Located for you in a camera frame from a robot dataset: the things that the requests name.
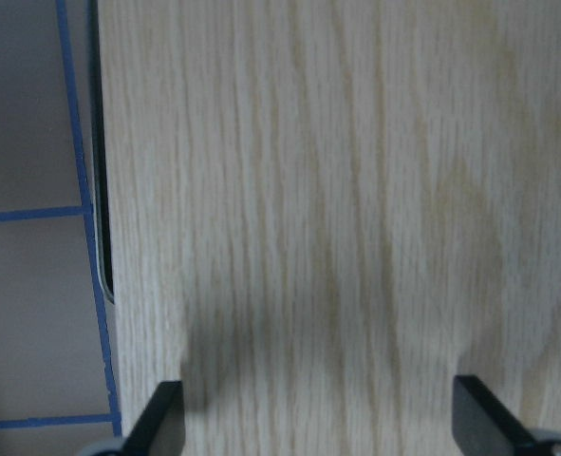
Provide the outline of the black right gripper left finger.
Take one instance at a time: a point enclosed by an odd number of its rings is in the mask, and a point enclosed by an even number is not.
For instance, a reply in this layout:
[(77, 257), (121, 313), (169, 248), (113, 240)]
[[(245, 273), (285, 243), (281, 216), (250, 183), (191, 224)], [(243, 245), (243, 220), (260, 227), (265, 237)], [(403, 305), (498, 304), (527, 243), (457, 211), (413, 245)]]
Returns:
[(179, 456), (183, 452), (185, 442), (182, 382), (160, 382), (122, 444), (122, 455)]

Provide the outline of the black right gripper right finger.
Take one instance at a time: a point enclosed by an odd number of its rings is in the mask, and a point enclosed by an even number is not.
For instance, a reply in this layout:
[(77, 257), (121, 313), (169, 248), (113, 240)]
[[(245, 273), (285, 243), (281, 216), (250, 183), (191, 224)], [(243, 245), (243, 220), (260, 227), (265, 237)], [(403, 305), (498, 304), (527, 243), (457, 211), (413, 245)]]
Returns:
[(474, 375), (453, 379), (452, 435), (462, 455), (541, 455), (533, 435)]

